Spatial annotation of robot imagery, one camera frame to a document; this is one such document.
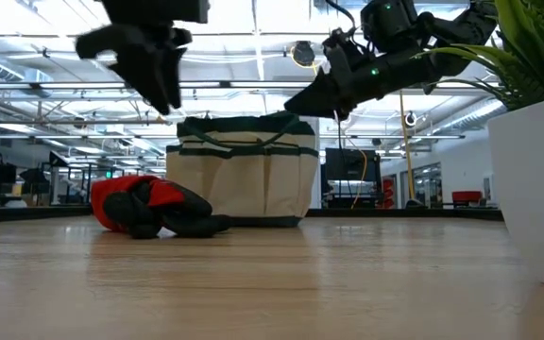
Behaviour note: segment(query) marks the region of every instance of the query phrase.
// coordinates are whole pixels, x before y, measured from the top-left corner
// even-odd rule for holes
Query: canvas tote bag
[[[166,178],[196,192],[234,226],[294,227],[310,207],[318,167],[315,132],[294,114],[178,124]]]

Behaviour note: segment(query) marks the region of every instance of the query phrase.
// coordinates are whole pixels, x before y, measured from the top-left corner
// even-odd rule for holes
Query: bag handle
[[[287,115],[287,113],[286,112],[273,113],[273,114],[270,114],[269,117],[270,116],[283,116],[283,115]],[[220,142],[220,141],[214,139],[212,136],[210,136],[210,135],[206,134],[205,132],[199,130],[198,128],[193,127],[190,124],[186,124],[186,122],[183,123],[183,127],[190,134],[196,136],[201,141],[207,142],[207,143],[209,143],[211,145],[224,147],[224,148],[229,148],[229,149],[253,149],[253,148],[262,148],[262,147],[273,144],[280,137],[282,137],[284,134],[286,134],[289,131],[289,129],[291,129],[295,125],[299,124],[299,122],[300,122],[299,117],[297,115],[292,114],[291,120],[289,122],[287,122],[287,124],[279,132],[277,132],[277,134],[272,136],[270,139],[268,139],[266,141],[258,142],[256,144],[245,145],[245,146],[236,145],[236,144],[225,144],[223,142]]]

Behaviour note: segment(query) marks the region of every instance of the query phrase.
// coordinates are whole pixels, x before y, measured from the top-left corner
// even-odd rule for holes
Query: yellow pole
[[[415,198],[415,184],[413,183],[413,165],[411,164],[411,147],[409,146],[406,120],[404,116],[404,96],[400,91],[400,120],[402,121],[402,134],[404,135],[404,151],[406,151],[406,163],[408,165],[408,193],[409,198]]]

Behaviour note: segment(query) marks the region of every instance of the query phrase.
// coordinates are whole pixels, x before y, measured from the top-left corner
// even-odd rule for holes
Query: security camera
[[[314,65],[315,53],[311,42],[296,42],[293,47],[293,60],[302,67],[312,67]]]
[[[408,128],[414,128],[417,124],[417,115],[412,111],[409,111],[408,114],[404,116],[404,124],[406,124]]]

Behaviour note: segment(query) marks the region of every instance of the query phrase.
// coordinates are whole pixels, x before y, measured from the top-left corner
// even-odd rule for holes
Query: white planter
[[[544,102],[488,123],[495,189],[514,244],[544,282]]]

